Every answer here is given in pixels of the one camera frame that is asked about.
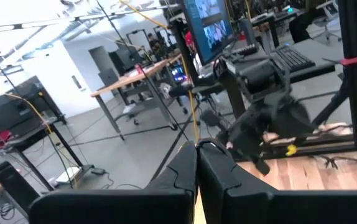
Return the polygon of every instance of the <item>ceiling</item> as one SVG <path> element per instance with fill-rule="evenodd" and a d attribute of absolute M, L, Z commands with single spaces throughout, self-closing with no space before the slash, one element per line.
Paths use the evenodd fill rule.
<path fill-rule="evenodd" d="M 131 10 L 118 0 L 99 0 L 99 2 L 107 13 Z M 160 5 L 159 1 L 153 0 L 131 0 L 126 2 L 138 9 Z M 102 12 L 96 0 L 0 0 L 0 5 L 1 4 L 3 4 L 4 7 L 0 7 L 0 26 L 13 24 L 15 22 L 32 22 L 64 17 L 87 16 Z M 119 19 L 124 16 L 125 15 L 119 15 L 114 19 Z M 53 43 L 57 40 L 72 40 L 75 36 L 95 26 L 102 19 L 103 18 L 92 19 L 85 22 L 74 21 L 52 26 L 0 32 L 0 65 L 4 68 L 12 63 L 32 58 L 37 51 L 52 47 Z"/>

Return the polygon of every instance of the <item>red tape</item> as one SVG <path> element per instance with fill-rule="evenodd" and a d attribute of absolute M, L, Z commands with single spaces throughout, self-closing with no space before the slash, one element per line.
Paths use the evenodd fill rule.
<path fill-rule="evenodd" d="M 341 59 L 340 60 L 340 63 L 342 64 L 342 65 L 352 65 L 352 64 L 354 64 L 354 63 L 357 63 L 357 57 L 355 57 L 355 58 L 344 58 L 344 59 Z"/>

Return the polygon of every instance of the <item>computer tower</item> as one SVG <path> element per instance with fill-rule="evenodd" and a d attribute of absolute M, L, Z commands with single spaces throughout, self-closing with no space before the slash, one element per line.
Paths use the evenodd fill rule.
<path fill-rule="evenodd" d="M 7 161 L 0 163 L 0 184 L 12 199 L 13 206 L 27 218 L 30 205 L 40 195 Z"/>
<path fill-rule="evenodd" d="M 134 69 L 137 63 L 142 62 L 142 58 L 136 48 L 124 46 L 114 52 L 109 53 L 109 57 L 114 63 L 119 76 L 123 76 L 126 72 Z"/>
<path fill-rule="evenodd" d="M 118 76 L 115 74 L 112 68 L 102 71 L 98 74 L 101 81 L 103 81 L 105 86 L 110 86 L 118 81 Z"/>

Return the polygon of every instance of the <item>metal pole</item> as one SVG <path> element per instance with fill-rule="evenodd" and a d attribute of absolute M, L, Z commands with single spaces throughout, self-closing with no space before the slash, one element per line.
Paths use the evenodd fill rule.
<path fill-rule="evenodd" d="M 357 57 L 357 1 L 339 0 L 340 28 L 343 52 L 347 59 Z M 343 74 L 348 78 L 351 119 L 354 129 L 354 142 L 357 146 L 357 63 L 347 65 Z"/>

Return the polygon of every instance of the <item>black keyboard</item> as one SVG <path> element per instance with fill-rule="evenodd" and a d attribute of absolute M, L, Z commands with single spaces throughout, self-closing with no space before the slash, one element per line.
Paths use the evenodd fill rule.
<path fill-rule="evenodd" d="M 277 49 L 276 54 L 286 62 L 291 73 L 315 66 L 315 62 L 289 46 Z M 274 62 L 282 71 L 285 70 L 280 62 Z"/>
<path fill-rule="evenodd" d="M 240 54 L 243 57 L 257 53 L 258 47 L 256 44 L 250 44 L 247 46 L 239 47 L 237 49 L 232 50 L 232 54 Z"/>

